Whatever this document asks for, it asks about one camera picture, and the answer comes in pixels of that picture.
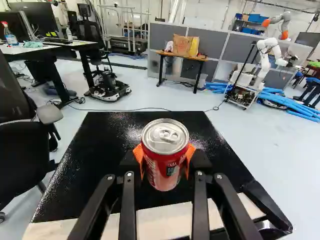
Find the black tabletop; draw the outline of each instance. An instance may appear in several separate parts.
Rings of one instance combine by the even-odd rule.
[[[127,150],[140,143],[144,126],[152,120],[171,118],[183,123],[190,142],[203,149],[213,163],[214,173],[226,174],[234,188],[254,178],[232,148],[202,111],[89,112],[66,150],[41,199],[32,222],[78,218],[106,174],[114,174]],[[138,209],[192,200],[193,191],[185,179],[168,192],[143,182],[136,192]],[[119,212],[116,205],[113,212]]]

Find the cardboard box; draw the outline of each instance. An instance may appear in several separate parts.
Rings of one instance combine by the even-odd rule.
[[[242,20],[248,22],[248,20],[249,20],[249,15],[243,14]]]

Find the soda can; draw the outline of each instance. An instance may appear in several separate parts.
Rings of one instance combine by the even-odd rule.
[[[188,150],[187,128],[173,119],[156,119],[144,127],[141,142],[150,184],[163,192],[175,188]]]

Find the paper bag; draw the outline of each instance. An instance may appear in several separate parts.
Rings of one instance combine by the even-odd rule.
[[[178,56],[189,57],[192,39],[192,36],[180,36],[178,34],[173,34],[173,53]]]

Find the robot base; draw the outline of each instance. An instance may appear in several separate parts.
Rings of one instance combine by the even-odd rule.
[[[104,102],[116,102],[122,96],[131,93],[131,88],[128,84],[117,80],[115,81],[115,83],[116,84],[114,90],[108,90],[104,88],[102,84],[91,87],[89,89],[89,96]]]

